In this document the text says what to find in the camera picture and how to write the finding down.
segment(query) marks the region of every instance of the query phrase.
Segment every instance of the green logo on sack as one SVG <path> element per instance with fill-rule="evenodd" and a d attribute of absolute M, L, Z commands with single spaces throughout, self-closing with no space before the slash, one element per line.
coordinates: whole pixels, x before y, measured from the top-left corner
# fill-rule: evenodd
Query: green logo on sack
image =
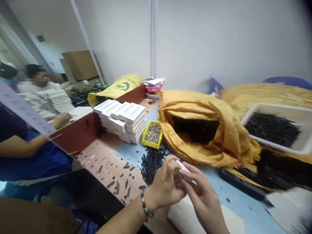
<path fill-rule="evenodd" d="M 130 85 L 128 82 L 123 82 L 121 84 L 116 85 L 116 88 L 119 90 L 127 91 L 130 88 Z"/>

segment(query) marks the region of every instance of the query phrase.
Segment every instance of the blue shirt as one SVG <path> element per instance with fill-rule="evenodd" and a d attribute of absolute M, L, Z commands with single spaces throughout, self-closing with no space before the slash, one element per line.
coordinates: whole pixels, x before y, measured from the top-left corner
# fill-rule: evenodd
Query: blue shirt
<path fill-rule="evenodd" d="M 3 105 L 0 106 L 0 142 L 17 135 L 25 141 L 39 136 Z M 52 142 L 44 144 L 30 158 L 0 157 L 0 180 L 30 180 L 71 172 L 72 158 Z"/>

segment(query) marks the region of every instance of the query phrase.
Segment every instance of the beaded bracelet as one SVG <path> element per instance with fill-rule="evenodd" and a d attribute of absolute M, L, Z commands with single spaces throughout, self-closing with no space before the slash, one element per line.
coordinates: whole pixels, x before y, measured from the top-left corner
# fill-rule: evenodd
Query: beaded bracelet
<path fill-rule="evenodd" d="M 144 213 L 145 213 L 145 215 L 147 217 L 152 218 L 154 216 L 154 214 L 149 212 L 149 210 L 147 209 L 147 207 L 145 205 L 145 202 L 144 202 L 144 195 L 143 195 L 143 193 L 144 193 L 144 189 L 142 189 L 142 191 L 141 191 L 141 199 L 142 199 L 142 205 L 143 205 Z"/>

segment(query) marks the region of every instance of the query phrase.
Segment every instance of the person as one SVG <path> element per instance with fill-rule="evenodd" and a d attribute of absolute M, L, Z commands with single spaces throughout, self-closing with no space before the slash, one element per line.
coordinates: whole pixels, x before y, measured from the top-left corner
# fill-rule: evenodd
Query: person
<path fill-rule="evenodd" d="M 179 159 L 174 155 L 166 157 L 163 166 L 158 169 L 155 175 L 153 184 L 143 192 L 148 212 L 153 213 L 161 207 L 175 204 L 188 194 L 194 205 L 198 221 L 206 233 L 229 234 L 219 198 L 202 171 L 183 162 L 183 165 L 190 170 L 190 173 L 183 171 L 184 175 L 194 180 L 197 185 L 188 183 L 183 179 L 175 185 L 174 173 L 181 167 L 172 160 Z M 147 219 L 142 204 L 141 195 L 139 195 L 131 204 L 104 224 L 96 234 L 137 233 Z"/>
<path fill-rule="evenodd" d="M 26 65 L 25 74 L 31 81 L 22 82 L 17 86 L 20 93 L 38 93 L 48 89 L 62 89 L 60 84 L 49 81 L 46 70 L 40 65 Z"/>
<path fill-rule="evenodd" d="M 11 79 L 14 74 L 13 67 L 1 66 L 3 78 Z M 70 119 L 69 113 L 58 115 L 52 126 L 58 130 Z M 46 136 L 29 129 L 3 103 L 0 129 L 0 180 L 8 181 L 4 190 L 7 197 L 32 200 L 52 180 L 58 180 L 76 166 L 71 157 Z"/>

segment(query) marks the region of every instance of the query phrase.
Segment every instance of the blue chair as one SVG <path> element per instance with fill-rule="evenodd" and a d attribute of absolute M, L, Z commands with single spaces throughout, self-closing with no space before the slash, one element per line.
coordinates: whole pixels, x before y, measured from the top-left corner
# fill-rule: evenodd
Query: blue chair
<path fill-rule="evenodd" d="M 212 94 L 216 88 L 218 91 L 224 89 L 223 86 L 215 78 L 210 77 L 208 94 Z"/>
<path fill-rule="evenodd" d="M 297 78 L 297 77 L 290 77 L 290 76 L 277 76 L 277 77 L 271 77 L 267 78 L 262 83 L 271 83 L 271 84 L 283 84 L 283 85 L 289 85 L 289 86 L 297 86 L 300 88 L 305 88 L 312 90 L 312 84 L 308 81 Z"/>

